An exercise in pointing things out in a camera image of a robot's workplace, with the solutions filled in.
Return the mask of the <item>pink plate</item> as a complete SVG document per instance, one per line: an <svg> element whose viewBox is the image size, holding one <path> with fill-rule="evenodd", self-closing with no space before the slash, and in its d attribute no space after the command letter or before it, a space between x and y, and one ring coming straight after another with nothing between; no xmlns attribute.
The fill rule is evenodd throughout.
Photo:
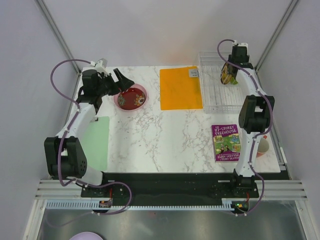
<svg viewBox="0 0 320 240"><path fill-rule="evenodd" d="M144 103L141 107L139 107L139 108L137 108L137 109L135 109L135 110L123 110L123 109L120 108L120 106L119 106L118 103L117 103L117 97L118 97L118 95L119 95L120 93L122 93L122 92L116 94L116 95L113 97L114 104L115 104L119 109L121 109L121 110L123 110L123 111L126 111L126 112L132 112L132 111L136 111L136 110L142 108L142 107L146 104L146 102L148 101L148 98L149 98L149 95L148 95L147 90L146 90L142 85L136 83L136 84L134 84L131 88L138 88L138 89L142 90L142 91L145 93L146 100L145 100L145 103Z"/></svg>

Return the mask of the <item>red floral plate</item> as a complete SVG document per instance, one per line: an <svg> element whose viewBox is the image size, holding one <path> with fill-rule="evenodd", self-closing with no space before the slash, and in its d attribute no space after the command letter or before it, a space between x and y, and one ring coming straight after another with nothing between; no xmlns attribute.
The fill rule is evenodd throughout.
<svg viewBox="0 0 320 240"><path fill-rule="evenodd" d="M146 94L139 88L131 87L120 93L117 97L117 104L126 111L140 108L146 101Z"/></svg>

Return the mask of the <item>green plate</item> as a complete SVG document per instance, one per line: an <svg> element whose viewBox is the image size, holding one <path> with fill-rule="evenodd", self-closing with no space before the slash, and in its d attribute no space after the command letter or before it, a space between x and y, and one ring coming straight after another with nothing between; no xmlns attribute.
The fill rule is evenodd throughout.
<svg viewBox="0 0 320 240"><path fill-rule="evenodd" d="M232 84L232 85L237 85L238 84L237 80L234 77L230 78L229 83Z"/></svg>

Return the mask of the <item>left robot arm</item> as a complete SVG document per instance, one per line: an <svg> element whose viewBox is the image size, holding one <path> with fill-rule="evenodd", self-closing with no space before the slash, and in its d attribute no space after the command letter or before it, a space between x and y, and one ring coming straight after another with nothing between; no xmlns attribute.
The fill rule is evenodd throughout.
<svg viewBox="0 0 320 240"><path fill-rule="evenodd" d="M102 105L102 98L115 96L135 84L117 68L113 72L117 81L101 67L84 70L81 73L82 87L74 100L75 113L60 132L44 141L49 175L57 177L64 187L67 185L65 179L92 185L92 191L99 197L109 193L110 185L103 180L101 171L89 166L80 139L96 117Z"/></svg>

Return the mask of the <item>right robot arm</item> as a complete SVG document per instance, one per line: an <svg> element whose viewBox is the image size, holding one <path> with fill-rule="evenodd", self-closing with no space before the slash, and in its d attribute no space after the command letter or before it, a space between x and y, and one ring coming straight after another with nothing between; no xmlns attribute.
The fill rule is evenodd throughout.
<svg viewBox="0 0 320 240"><path fill-rule="evenodd" d="M238 116L242 131L240 157L235 167L238 176L251 178L263 135L271 130L275 98L267 95L257 81L256 71L250 63L247 43L233 43L228 56L230 72L235 77L245 99Z"/></svg>

